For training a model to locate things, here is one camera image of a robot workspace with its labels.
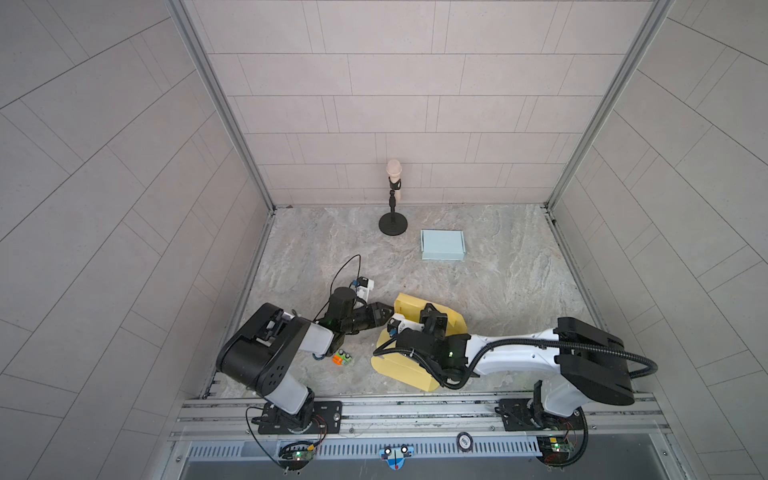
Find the metal vent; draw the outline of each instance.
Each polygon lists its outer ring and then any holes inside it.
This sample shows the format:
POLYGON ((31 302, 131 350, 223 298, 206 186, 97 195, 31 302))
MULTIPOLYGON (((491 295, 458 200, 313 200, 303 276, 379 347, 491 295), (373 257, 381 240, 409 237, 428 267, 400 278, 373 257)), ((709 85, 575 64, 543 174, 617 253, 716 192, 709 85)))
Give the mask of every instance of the metal vent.
MULTIPOLYGON (((421 437, 410 439, 327 439, 318 447, 315 458, 319 460, 355 460, 378 458, 385 447, 408 445, 413 447, 415 458, 449 457, 540 457, 541 451, 535 437, 474 437, 471 452, 461 452, 454 437, 421 437)), ((278 444, 273 440, 262 441, 264 448, 276 455, 278 444)), ((192 442, 189 459, 193 462, 223 460, 269 460, 255 442, 192 442)))

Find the gray marble surface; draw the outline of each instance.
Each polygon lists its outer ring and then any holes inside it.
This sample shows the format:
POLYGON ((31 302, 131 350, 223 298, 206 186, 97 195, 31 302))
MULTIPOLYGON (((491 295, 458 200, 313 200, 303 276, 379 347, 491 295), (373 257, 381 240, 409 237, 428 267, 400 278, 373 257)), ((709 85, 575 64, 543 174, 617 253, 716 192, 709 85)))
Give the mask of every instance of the gray marble surface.
MULTIPOLYGON (((382 207, 289 208, 277 211, 241 323, 264 302, 312 319, 328 300, 334 273, 362 254, 360 274, 375 281, 369 301, 392 305, 400 292, 460 312, 469 333, 534 333, 559 316, 593 323, 538 205, 400 207, 409 222, 398 237, 379 232, 382 207), (463 261, 421 260, 421 229, 464 230, 463 261)), ((357 261, 334 286, 348 285, 357 261)), ((370 363, 380 329, 347 336, 349 366, 299 352, 290 372, 319 396, 421 392, 377 373, 370 363)), ((470 391, 530 390, 541 374, 505 373, 471 379, 470 391)), ((437 389, 435 392, 448 392, 437 389)), ((251 396, 231 379, 220 397, 251 396)))

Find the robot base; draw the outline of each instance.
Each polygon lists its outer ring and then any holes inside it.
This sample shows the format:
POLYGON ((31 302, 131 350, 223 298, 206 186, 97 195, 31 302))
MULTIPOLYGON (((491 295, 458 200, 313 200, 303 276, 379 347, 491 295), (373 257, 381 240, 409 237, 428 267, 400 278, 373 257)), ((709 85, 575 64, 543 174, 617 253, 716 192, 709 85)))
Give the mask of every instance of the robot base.
MULTIPOLYGON (((339 433, 341 424, 341 402, 314 402, 312 416, 319 416, 326 421, 328 429, 322 429, 323 433, 339 433)), ((292 433, 301 433, 307 435, 318 435, 321 428, 316 422, 310 422, 310 425, 303 432, 296 432, 295 425, 290 425, 284 421, 281 411, 272 403, 264 404, 261 417, 256 417, 253 423, 259 426, 259 435, 290 435, 292 433)))

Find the metal frame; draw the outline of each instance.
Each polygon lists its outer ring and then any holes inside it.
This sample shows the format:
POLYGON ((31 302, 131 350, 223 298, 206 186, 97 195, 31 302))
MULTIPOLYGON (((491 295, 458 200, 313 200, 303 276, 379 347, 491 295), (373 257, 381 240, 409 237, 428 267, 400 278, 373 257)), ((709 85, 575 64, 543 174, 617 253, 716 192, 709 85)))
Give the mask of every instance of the metal frame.
POLYGON ((594 139, 597 138, 600 129, 603 127, 605 120, 613 110, 614 105, 621 96, 621 92, 624 87, 627 86, 630 77, 634 73, 637 66, 640 64, 640 60, 645 55, 645 51, 648 49, 651 41, 656 36, 659 28, 661 28, 662 22, 667 17, 667 11, 670 9, 674 0, 656 0, 653 6, 648 11, 643 24, 640 26, 640 30, 635 35, 632 45, 630 45, 627 54, 624 56, 624 60, 621 62, 614 79, 608 86, 608 90, 605 92, 598 109, 595 110, 590 119, 589 124, 584 130, 584 134, 581 135, 578 145, 574 149, 574 153, 571 155, 571 159, 563 170, 563 174, 560 176, 557 185, 554 186, 552 194, 545 202, 547 209, 552 212, 554 207, 558 204, 562 198, 563 191, 568 185, 568 182, 576 174, 576 169, 579 164, 584 160, 584 157, 589 151, 594 139))
POLYGON ((219 111, 221 120, 224 123, 224 129, 230 135, 232 143, 237 149, 237 153, 240 154, 245 162, 245 165, 250 173, 253 181, 256 182, 256 186, 261 193, 264 202, 269 207, 270 212, 275 211, 275 203, 272 201, 270 192, 266 188, 263 178, 259 174, 259 170, 256 166, 256 162, 253 161, 253 155, 248 148, 248 144, 243 137, 243 133, 237 126, 237 121, 232 113, 232 109, 227 103, 227 96, 221 89, 221 85, 216 77, 214 68, 211 66, 208 55, 203 48, 203 44, 200 43, 200 39, 197 37, 192 21, 190 20, 187 7, 184 6, 182 0, 166 0, 168 11, 170 16, 176 23, 179 33, 181 33, 181 39, 187 46, 187 50, 190 52, 192 61, 197 67, 197 71, 200 73, 200 77, 203 79, 203 84, 210 93, 211 99, 214 101, 214 106, 219 111))

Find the black cable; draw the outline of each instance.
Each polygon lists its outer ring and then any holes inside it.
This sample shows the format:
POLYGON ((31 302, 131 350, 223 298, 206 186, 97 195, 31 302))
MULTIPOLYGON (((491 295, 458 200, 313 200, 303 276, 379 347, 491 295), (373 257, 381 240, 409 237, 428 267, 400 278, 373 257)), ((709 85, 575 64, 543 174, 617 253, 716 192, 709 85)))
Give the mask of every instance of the black cable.
POLYGON ((577 408, 576 411, 581 417, 581 424, 584 426, 584 438, 581 439, 581 445, 579 445, 579 448, 576 451, 576 453, 574 453, 573 456, 568 457, 568 460, 566 460, 565 462, 545 463, 545 465, 548 465, 550 467, 555 467, 555 468, 568 467, 578 462, 578 460, 584 455, 584 452, 587 451, 587 442, 589 441, 589 428, 587 428, 587 416, 584 414, 584 410, 581 407, 577 408))
POLYGON ((346 261, 346 262, 345 262, 345 263, 344 263, 344 264, 341 266, 341 268, 339 268, 339 271, 338 271, 338 272, 336 272, 336 275, 334 275, 334 276, 333 276, 333 280, 331 280, 331 288, 330 288, 330 294, 329 294, 329 296, 330 296, 330 295, 333 295, 333 283, 334 283, 334 282, 336 282, 336 278, 339 276, 339 273, 341 273, 341 271, 342 271, 342 270, 344 270, 344 267, 345 267, 345 266, 347 266, 347 265, 349 264, 349 262, 351 262, 352 260, 354 260, 354 259, 355 259, 355 257, 357 257, 357 276, 355 277, 355 280, 357 280, 357 279, 359 279, 359 278, 360 278, 360 267, 362 266, 362 256, 361 256, 361 255, 358 253, 358 254, 356 254, 356 255, 352 255, 352 256, 349 258, 349 260, 347 260, 347 261, 346 261))
POLYGON ((270 460, 272 460, 272 463, 274 463, 275 465, 277 465, 277 467, 278 467, 280 470, 283 470, 283 469, 285 469, 285 467, 283 467, 283 466, 282 466, 282 465, 281 465, 281 464, 280 464, 280 463, 279 463, 277 460, 275 460, 275 459, 272 457, 272 455, 270 455, 269 453, 267 453, 266 449, 265 449, 265 448, 264 448, 264 447, 261 445, 261 442, 259 442, 259 440, 257 440, 256 436, 253 434, 253 430, 251 430, 251 429, 250 429, 250 422, 248 421, 248 410, 250 410, 250 409, 256 409, 256 408, 258 408, 258 407, 248 407, 247 409, 245 409, 245 423, 246 423, 246 425, 248 425, 248 432, 250 433, 250 436, 252 436, 252 437, 253 437, 253 440, 254 440, 254 441, 256 441, 256 444, 257 444, 257 445, 258 445, 258 446, 261 448, 261 451, 262 451, 262 452, 264 452, 264 455, 266 455, 267 457, 269 457, 269 459, 270 459, 270 460))

